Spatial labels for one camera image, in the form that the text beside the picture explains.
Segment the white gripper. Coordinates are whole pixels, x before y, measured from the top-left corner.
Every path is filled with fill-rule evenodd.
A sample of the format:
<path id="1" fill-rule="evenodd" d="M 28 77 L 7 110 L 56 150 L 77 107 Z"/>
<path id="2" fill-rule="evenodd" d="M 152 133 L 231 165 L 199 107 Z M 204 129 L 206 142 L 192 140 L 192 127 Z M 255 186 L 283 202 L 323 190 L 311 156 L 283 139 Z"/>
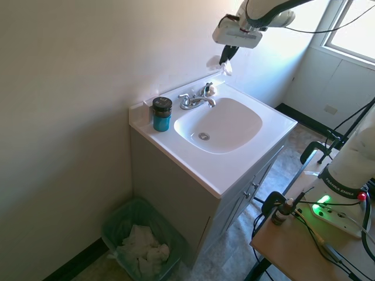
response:
<path id="1" fill-rule="evenodd" d="M 239 47 L 254 49 L 262 37 L 263 35 L 259 31 L 243 32 L 236 21 L 223 19 L 212 34 L 212 38 L 216 43 L 225 45 L 219 64 L 231 60 Z"/>

